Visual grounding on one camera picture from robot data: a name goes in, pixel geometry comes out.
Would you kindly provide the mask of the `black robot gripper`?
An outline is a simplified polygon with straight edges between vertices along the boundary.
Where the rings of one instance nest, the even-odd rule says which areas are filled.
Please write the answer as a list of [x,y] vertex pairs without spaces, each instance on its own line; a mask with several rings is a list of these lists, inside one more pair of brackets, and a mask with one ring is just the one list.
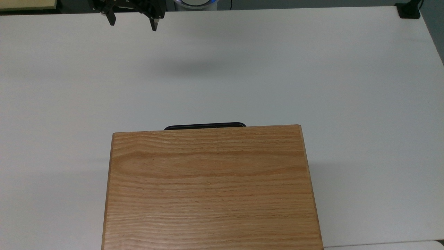
[[152,31],[157,31],[160,18],[166,13],[165,0],[89,0],[90,8],[105,15],[111,26],[115,25],[117,12],[137,12],[149,17]]

